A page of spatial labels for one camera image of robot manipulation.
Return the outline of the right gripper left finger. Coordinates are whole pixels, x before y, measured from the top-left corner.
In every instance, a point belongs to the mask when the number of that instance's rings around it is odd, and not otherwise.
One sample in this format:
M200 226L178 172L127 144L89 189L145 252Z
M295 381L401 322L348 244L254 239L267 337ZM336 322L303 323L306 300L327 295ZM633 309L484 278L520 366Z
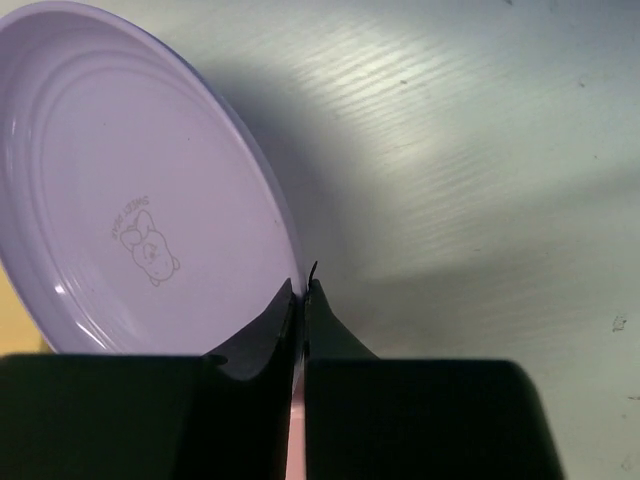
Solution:
M290 283L202 356L6 356L1 475L281 479L294 356Z

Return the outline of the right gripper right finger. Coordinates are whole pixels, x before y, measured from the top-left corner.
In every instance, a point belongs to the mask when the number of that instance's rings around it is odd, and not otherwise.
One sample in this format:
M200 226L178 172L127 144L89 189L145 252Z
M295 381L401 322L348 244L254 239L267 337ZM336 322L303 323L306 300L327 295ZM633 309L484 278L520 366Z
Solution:
M310 479L560 479L538 392L507 360L382 359L305 296Z

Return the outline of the pink plate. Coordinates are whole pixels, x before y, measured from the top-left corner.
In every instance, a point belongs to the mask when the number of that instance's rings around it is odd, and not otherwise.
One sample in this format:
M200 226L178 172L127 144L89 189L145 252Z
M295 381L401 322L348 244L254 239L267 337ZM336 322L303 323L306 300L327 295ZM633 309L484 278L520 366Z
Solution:
M286 480L306 479L304 388L296 389L290 411Z

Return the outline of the orange plate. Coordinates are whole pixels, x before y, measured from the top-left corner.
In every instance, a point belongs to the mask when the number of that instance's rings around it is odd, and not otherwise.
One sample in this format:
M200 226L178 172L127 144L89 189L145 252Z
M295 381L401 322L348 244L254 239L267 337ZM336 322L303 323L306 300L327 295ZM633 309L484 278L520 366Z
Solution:
M0 354L52 353L4 274L0 294Z

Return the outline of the purple plate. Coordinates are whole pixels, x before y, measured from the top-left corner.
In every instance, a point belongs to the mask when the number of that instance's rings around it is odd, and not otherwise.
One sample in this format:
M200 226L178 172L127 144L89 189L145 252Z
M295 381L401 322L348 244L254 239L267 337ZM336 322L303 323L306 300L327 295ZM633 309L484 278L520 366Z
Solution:
M71 2L1 20L1 261L53 350L203 354L305 279L273 170L175 51Z

